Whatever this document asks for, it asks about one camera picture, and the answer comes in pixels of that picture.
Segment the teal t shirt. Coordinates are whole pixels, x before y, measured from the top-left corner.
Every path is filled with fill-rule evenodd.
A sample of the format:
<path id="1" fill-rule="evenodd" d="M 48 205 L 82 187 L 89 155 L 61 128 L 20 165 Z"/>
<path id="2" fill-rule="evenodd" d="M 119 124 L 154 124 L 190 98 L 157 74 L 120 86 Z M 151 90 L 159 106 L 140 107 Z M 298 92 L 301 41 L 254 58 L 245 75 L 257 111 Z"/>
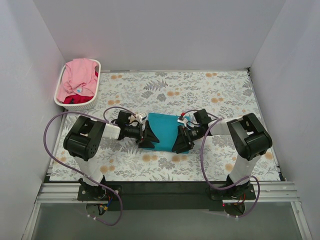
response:
<path id="1" fill-rule="evenodd" d="M 159 139 L 159 143 L 152 143 L 154 148 L 147 149 L 160 152 L 172 152 L 178 135 L 178 126 L 182 125 L 182 123 L 178 122 L 179 116 L 149 113 L 147 119 L 151 130 Z"/>

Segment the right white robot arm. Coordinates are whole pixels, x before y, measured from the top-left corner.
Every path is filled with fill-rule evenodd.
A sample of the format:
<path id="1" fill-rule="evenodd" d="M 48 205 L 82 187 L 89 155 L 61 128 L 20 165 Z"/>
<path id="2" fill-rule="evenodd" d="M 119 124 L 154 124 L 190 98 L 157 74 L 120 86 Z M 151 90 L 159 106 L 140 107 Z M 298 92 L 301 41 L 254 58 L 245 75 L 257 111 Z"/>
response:
<path id="1" fill-rule="evenodd" d="M 197 122 L 195 127 L 188 124 L 177 127 L 177 137 L 171 149 L 176 154 L 184 153 L 194 147 L 194 141 L 202 139 L 200 147 L 200 167 L 202 175 L 211 189 L 227 191 L 238 187 L 246 188 L 250 184 L 253 169 L 261 156 L 273 145 L 267 130 L 255 114 L 249 113 L 234 119 L 211 118 L 205 109 L 192 110 Z M 204 168 L 204 146 L 208 136 L 229 135 L 237 151 L 232 171 L 228 174 L 226 185 L 217 187 L 210 183 Z"/>

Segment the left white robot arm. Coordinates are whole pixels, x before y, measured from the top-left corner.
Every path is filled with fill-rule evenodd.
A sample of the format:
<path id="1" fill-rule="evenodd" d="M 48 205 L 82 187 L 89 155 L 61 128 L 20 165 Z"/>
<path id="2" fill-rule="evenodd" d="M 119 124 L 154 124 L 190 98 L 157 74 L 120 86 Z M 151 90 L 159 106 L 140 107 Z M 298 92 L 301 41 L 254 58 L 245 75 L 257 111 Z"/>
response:
<path id="1" fill-rule="evenodd" d="M 134 114 L 124 109 L 119 111 L 112 123 L 94 119 L 90 115 L 82 114 L 77 118 L 63 141 L 63 147 L 84 173 L 79 180 L 81 185 L 97 187 L 104 178 L 95 157 L 102 139 L 135 139 L 140 149 L 153 149 L 155 143 L 160 142 L 146 118 L 145 113 Z"/>

